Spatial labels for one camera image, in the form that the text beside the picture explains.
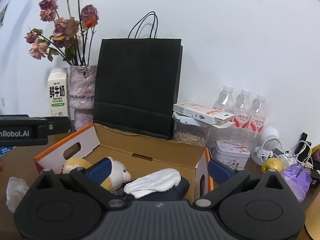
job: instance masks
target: blue gripper pad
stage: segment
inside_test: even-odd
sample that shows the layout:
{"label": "blue gripper pad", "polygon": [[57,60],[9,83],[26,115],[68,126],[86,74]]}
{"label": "blue gripper pad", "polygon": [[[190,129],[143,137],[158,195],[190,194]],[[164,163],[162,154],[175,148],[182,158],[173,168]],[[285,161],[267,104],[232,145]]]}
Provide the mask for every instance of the blue gripper pad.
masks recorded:
{"label": "blue gripper pad", "polygon": [[85,170],[85,174],[99,185],[110,176],[112,163],[109,158],[103,158],[90,168]]}
{"label": "blue gripper pad", "polygon": [[208,163],[208,173],[218,185],[230,179],[236,172],[217,160],[211,159]]}

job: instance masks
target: white cloth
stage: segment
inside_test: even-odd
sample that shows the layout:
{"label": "white cloth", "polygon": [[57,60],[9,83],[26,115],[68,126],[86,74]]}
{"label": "white cloth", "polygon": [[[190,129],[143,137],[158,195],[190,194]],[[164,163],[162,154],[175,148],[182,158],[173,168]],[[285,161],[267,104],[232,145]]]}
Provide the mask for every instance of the white cloth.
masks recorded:
{"label": "white cloth", "polygon": [[124,187],[124,192],[133,195],[135,198],[141,198],[153,192],[167,191],[173,186],[177,186],[180,181],[179,171],[164,169],[128,183]]}

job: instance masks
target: flower leaf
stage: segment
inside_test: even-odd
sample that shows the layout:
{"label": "flower leaf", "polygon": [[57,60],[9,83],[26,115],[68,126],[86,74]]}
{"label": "flower leaf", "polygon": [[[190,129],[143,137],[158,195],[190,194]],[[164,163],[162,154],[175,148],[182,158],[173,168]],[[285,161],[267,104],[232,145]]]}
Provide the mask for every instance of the flower leaf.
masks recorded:
{"label": "flower leaf", "polygon": [[49,54],[50,55],[59,55],[59,52],[55,48],[49,48]]}
{"label": "flower leaf", "polygon": [[72,60],[72,57],[65,57],[64,59],[63,59],[63,61],[71,61]]}
{"label": "flower leaf", "polygon": [[75,47],[71,46],[70,48],[65,49],[65,54],[67,57],[73,57],[76,55]]}
{"label": "flower leaf", "polygon": [[48,54],[48,60],[50,60],[51,62],[53,61],[53,57],[50,53]]}
{"label": "flower leaf", "polygon": [[42,33],[43,33],[43,30],[37,29],[37,28],[33,28],[31,31],[34,33],[37,33],[38,35],[42,35]]}

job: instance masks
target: bottle label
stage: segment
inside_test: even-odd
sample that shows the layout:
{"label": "bottle label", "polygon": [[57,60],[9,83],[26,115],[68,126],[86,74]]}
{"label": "bottle label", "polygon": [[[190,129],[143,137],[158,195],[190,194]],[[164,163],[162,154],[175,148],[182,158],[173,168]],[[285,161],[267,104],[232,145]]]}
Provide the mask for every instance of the bottle label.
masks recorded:
{"label": "bottle label", "polygon": [[250,120],[249,130],[261,132],[266,119],[252,116]]}
{"label": "bottle label", "polygon": [[247,128],[250,122],[250,115],[244,113],[235,113],[233,121],[236,127]]}

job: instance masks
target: pink textured vase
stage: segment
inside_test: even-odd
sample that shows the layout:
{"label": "pink textured vase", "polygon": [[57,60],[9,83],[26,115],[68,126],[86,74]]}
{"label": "pink textured vase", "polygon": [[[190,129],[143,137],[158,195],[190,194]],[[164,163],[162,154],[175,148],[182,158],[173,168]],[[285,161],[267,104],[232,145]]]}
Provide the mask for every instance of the pink textured vase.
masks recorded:
{"label": "pink textured vase", "polygon": [[96,76],[97,65],[70,67],[69,105],[75,109],[76,130],[93,123]]}

